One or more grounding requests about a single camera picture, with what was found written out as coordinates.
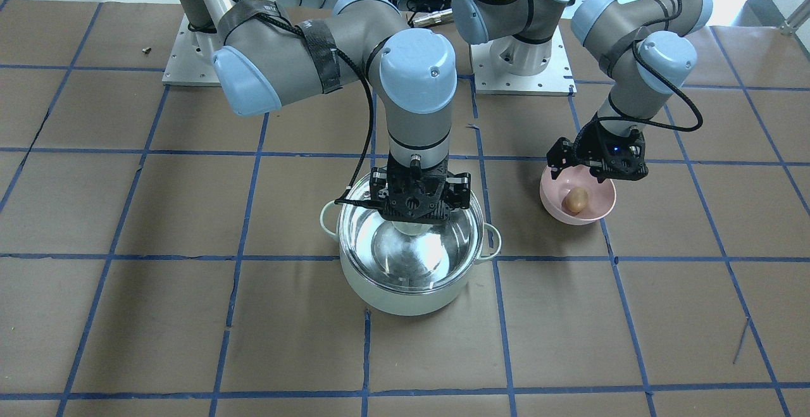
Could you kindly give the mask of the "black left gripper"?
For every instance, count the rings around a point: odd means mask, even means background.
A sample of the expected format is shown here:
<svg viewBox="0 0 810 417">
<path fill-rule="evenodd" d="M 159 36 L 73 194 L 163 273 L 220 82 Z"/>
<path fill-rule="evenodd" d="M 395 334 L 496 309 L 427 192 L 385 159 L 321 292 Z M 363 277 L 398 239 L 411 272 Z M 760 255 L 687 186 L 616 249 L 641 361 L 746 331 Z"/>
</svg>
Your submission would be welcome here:
<svg viewBox="0 0 810 417">
<path fill-rule="evenodd" d="M 628 137 L 605 128 L 584 128 L 575 140 L 558 138 L 547 152 L 547 163 L 553 180 L 568 167 L 585 166 L 598 181 L 637 181 L 649 174 L 644 155 L 644 135 L 636 128 Z"/>
</svg>

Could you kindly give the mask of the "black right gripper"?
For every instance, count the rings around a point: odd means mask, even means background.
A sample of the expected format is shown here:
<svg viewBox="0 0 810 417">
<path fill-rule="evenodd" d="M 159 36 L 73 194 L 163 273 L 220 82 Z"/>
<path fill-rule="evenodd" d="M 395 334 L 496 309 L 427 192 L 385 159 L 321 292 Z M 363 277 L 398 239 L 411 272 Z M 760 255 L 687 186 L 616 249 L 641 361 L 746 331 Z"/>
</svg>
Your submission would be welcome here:
<svg viewBox="0 0 810 417">
<path fill-rule="evenodd" d="M 429 169 L 417 169 L 389 157 L 387 166 L 370 174 L 370 208 L 385 220 L 399 223 L 445 223 L 457 209 L 468 209 L 471 174 L 451 173 L 448 159 Z"/>
</svg>

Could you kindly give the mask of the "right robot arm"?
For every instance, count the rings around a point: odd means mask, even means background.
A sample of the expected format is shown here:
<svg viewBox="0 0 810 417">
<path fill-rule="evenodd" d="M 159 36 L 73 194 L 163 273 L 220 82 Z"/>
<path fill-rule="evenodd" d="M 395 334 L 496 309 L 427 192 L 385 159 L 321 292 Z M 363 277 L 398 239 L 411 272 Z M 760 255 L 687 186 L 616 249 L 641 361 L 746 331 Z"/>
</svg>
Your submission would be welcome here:
<svg viewBox="0 0 810 417">
<path fill-rule="evenodd" d="M 211 56 L 237 115 L 263 115 L 287 104 L 361 82 L 368 105 L 385 106 L 389 157 L 354 197 L 353 175 L 337 204 L 373 209 L 402 223 L 439 225 L 471 206 L 468 173 L 448 170 L 457 88 L 452 44 L 411 28 L 388 0 L 338 0 L 332 15 L 293 24 L 278 0 L 182 0 L 204 6 L 194 30 L 221 42 Z"/>
</svg>

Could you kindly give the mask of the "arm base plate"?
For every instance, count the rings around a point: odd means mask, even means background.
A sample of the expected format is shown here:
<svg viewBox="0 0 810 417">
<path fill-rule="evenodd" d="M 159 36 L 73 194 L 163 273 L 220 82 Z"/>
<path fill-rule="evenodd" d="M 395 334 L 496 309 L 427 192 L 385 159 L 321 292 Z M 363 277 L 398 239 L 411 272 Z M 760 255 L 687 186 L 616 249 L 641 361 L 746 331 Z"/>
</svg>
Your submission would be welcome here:
<svg viewBox="0 0 810 417">
<path fill-rule="evenodd" d="M 194 32 L 182 17 L 162 82 L 165 85 L 187 87 L 219 87 L 220 81 L 212 66 L 212 54 L 222 47 L 218 34 Z"/>
<path fill-rule="evenodd" d="M 471 45 L 475 91 L 491 95 L 567 96 L 576 94 L 575 78 L 561 31 L 538 45 L 501 37 Z"/>
</svg>

